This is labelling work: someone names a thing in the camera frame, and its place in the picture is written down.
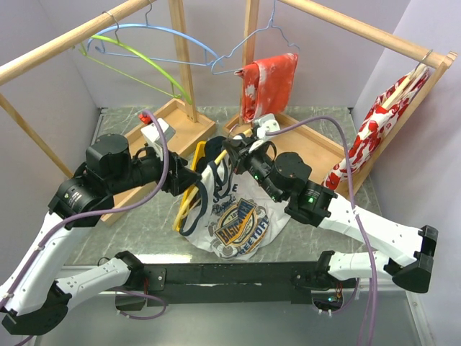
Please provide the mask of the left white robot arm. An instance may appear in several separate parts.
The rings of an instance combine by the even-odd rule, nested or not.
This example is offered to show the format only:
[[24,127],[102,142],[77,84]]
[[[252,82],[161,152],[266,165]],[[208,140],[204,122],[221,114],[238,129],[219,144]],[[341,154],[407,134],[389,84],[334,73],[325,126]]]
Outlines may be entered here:
[[142,287],[144,264],[129,251],[80,275],[61,279],[56,275],[101,216],[115,212],[115,195],[155,182],[157,190],[177,196],[200,178],[187,168],[186,159],[172,151],[158,154],[145,146],[132,155],[126,137],[98,137],[86,150],[85,162],[58,188],[39,234],[1,286],[5,330],[11,335],[44,335],[71,309],[102,291]]

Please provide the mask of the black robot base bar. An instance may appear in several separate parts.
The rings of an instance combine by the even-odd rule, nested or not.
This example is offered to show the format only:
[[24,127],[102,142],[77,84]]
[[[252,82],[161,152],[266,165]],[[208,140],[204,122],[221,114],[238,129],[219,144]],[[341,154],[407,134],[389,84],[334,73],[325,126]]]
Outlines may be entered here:
[[337,280],[322,262],[228,262],[145,264],[126,290],[147,291],[167,304],[288,301],[310,304],[312,292],[353,288],[354,278]]

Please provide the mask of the yellow hanger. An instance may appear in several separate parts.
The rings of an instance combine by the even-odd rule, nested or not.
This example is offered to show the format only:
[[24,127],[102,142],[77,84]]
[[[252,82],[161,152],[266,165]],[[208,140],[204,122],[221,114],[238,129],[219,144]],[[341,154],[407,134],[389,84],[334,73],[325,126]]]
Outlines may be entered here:
[[[234,128],[236,128],[236,127],[237,127],[237,125],[234,125],[234,126],[231,128],[231,131],[230,131],[230,133],[229,133],[228,135],[230,135],[230,134],[232,133],[232,130],[233,130]],[[249,128],[249,129],[245,130],[245,131],[243,132],[243,134],[248,134],[248,133],[251,133],[251,132],[252,132],[252,129]],[[223,152],[221,153],[221,155],[219,155],[219,157],[218,157],[216,160],[214,160],[215,164],[219,165],[219,163],[220,163],[222,160],[224,160],[224,158],[225,158],[227,155],[228,155],[228,152],[224,149]],[[194,185],[194,190],[192,191],[192,194],[191,194],[189,197],[190,197],[190,198],[193,198],[195,195],[197,195],[198,192],[199,192],[198,187],[196,187],[196,186]],[[175,221],[178,217],[179,217],[179,211],[178,211],[178,213],[177,213],[177,215],[176,215],[174,221]]]

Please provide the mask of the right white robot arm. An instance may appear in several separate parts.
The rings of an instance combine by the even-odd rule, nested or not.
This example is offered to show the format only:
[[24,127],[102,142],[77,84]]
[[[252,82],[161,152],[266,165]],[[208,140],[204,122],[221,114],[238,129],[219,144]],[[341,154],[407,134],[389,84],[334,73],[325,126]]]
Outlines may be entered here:
[[315,270],[317,282],[331,287],[352,278],[390,279],[399,288],[428,293],[439,232],[430,225],[416,228],[396,223],[353,206],[345,197],[310,180],[311,168],[299,154],[270,157],[271,141],[250,137],[225,140],[236,174],[247,173],[270,199],[286,204],[291,219],[361,241],[363,253],[325,251]]

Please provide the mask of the white graphic tank top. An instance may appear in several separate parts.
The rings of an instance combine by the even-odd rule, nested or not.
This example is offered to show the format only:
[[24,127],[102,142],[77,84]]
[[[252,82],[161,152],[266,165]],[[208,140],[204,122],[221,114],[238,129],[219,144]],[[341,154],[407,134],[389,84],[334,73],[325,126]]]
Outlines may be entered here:
[[286,202],[276,203],[248,173],[211,161],[198,183],[198,205],[179,233],[199,249],[226,260],[248,260],[270,244],[290,220]]

